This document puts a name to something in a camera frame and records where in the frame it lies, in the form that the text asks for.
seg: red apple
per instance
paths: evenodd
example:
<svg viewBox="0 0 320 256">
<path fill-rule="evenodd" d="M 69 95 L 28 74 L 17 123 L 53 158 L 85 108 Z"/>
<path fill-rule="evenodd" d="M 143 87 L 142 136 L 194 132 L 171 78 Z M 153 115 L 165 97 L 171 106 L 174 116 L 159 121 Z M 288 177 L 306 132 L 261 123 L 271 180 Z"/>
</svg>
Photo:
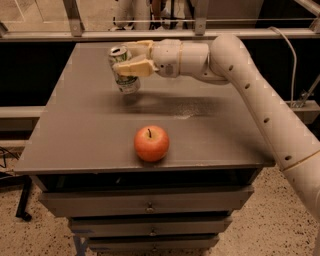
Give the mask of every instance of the red apple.
<svg viewBox="0 0 320 256">
<path fill-rule="evenodd" d="M 169 137 L 156 125 L 141 128 L 134 137 L 134 149 L 146 162 L 156 162 L 165 157 L 169 149 Z"/>
</svg>

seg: aluminum can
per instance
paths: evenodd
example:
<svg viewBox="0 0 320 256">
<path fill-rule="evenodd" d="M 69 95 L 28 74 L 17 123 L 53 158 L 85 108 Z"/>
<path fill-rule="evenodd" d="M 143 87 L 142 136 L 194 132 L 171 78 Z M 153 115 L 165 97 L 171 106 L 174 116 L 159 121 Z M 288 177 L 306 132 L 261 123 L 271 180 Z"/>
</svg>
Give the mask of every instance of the aluminum can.
<svg viewBox="0 0 320 256">
<path fill-rule="evenodd" d="M 121 93 L 135 93 L 140 88 L 140 80 L 137 76 L 120 76 L 112 68 L 115 63 L 130 60 L 132 57 L 128 48 L 124 45 L 114 46 L 109 52 L 109 64 L 113 71 L 116 83 Z"/>
</svg>

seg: speckled floor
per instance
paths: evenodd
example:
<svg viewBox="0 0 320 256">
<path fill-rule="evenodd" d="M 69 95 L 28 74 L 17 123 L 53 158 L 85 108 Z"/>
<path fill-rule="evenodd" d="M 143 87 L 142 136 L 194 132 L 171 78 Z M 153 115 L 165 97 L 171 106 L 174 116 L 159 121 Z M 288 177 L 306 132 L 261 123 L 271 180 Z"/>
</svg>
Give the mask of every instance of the speckled floor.
<svg viewBox="0 0 320 256">
<path fill-rule="evenodd" d="M 16 160 L 9 165 L 14 167 Z M 220 234 L 218 244 L 199 250 L 157 253 L 93 253 L 87 256 L 260 256 L 312 255 L 319 224 L 306 212 L 278 168 L 265 168 L 253 183 L 255 193 L 233 213 L 233 222 Z M 76 255 L 72 233 L 65 218 L 55 218 L 37 200 L 33 185 L 27 223 L 15 217 L 21 189 L 0 189 L 0 255 Z"/>
</svg>

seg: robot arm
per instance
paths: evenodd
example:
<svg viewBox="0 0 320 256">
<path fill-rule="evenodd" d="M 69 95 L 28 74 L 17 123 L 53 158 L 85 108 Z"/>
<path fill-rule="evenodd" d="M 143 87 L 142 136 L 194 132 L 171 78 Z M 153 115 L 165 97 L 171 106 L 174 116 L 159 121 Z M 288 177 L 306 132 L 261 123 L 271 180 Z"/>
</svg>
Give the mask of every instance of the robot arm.
<svg viewBox="0 0 320 256">
<path fill-rule="evenodd" d="M 164 77 L 189 75 L 208 83 L 227 79 L 238 90 L 273 152 L 280 170 L 308 211 L 320 221 L 320 142 L 256 68 L 239 38 L 220 35 L 211 44 L 163 40 L 145 47 L 153 71 Z M 134 62 L 119 74 L 139 76 Z"/>
</svg>

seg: drawer cabinet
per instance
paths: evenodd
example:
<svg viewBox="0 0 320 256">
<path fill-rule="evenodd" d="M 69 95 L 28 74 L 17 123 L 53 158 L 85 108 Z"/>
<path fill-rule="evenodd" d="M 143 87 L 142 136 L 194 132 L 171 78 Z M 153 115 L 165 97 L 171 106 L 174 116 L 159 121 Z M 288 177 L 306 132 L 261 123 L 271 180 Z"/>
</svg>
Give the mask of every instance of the drawer cabinet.
<svg viewBox="0 0 320 256">
<path fill-rule="evenodd" d="M 224 212 L 72 218 L 69 228 L 82 237 L 164 236 L 221 233 L 232 218 Z"/>
<path fill-rule="evenodd" d="M 215 235 L 187 235 L 167 237 L 90 238 L 92 251 L 158 251 L 167 249 L 209 249 L 219 239 Z"/>
<path fill-rule="evenodd" d="M 39 200 L 57 217 L 121 216 L 238 210 L 252 193 L 249 185 L 43 193 Z"/>
</svg>

